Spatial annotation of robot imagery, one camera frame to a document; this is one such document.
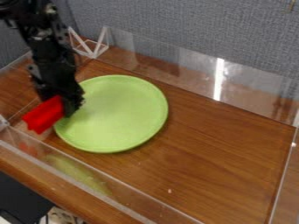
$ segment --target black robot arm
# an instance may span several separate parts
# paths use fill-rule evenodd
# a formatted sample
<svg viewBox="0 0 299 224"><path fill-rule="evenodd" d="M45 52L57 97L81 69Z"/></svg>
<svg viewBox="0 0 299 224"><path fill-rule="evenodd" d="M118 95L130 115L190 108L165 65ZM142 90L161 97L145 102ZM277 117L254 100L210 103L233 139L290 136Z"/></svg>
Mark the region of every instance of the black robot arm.
<svg viewBox="0 0 299 224"><path fill-rule="evenodd" d="M41 100L60 95L64 115L70 116L82 103L82 90L74 81L74 56L56 6L50 0L0 0L0 19L18 30L32 50L28 70Z"/></svg>

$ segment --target green plate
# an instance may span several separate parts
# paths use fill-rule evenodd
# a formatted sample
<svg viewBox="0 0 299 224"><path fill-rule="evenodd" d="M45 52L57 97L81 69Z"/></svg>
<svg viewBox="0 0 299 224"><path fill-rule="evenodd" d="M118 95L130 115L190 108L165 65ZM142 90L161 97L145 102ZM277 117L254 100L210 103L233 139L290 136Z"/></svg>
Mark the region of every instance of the green plate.
<svg viewBox="0 0 299 224"><path fill-rule="evenodd" d="M164 126L168 104L148 81L106 75L80 83L86 103L54 124L60 138L90 152L125 151L144 143Z"/></svg>

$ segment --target gray fabric wall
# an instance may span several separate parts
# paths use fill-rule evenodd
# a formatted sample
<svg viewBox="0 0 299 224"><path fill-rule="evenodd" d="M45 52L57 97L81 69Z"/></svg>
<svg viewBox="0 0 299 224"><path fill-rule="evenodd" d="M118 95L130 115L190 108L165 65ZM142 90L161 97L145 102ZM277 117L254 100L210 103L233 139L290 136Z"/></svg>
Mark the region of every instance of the gray fabric wall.
<svg viewBox="0 0 299 224"><path fill-rule="evenodd" d="M285 13L290 0L54 2L65 23L77 24L89 38L109 25L299 80L299 4ZM0 31L2 67L23 52L23 44L2 24Z"/></svg>

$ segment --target wooden table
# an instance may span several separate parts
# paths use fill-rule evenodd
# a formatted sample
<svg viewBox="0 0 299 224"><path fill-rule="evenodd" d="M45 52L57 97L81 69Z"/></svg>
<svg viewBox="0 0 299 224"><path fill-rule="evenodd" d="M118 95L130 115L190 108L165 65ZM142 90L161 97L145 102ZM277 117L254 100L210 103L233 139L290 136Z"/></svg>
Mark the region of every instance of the wooden table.
<svg viewBox="0 0 299 224"><path fill-rule="evenodd" d="M23 64L0 77L5 117L36 97ZM84 62L77 76L104 74L141 77L162 90L169 117L158 134L112 155L76 150L53 131L42 141L204 223L265 223L294 128L97 60ZM11 125L21 127L17 119ZM0 169L88 223L137 223L7 150L0 150Z"/></svg>

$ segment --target red object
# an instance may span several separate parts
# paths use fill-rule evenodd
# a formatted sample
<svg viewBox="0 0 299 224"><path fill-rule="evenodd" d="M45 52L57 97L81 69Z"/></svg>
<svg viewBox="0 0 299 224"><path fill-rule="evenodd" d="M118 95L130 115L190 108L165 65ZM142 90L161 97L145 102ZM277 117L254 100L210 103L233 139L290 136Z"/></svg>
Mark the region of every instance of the red object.
<svg viewBox="0 0 299 224"><path fill-rule="evenodd" d="M28 130L38 135L64 117L61 97L53 96L22 116Z"/></svg>

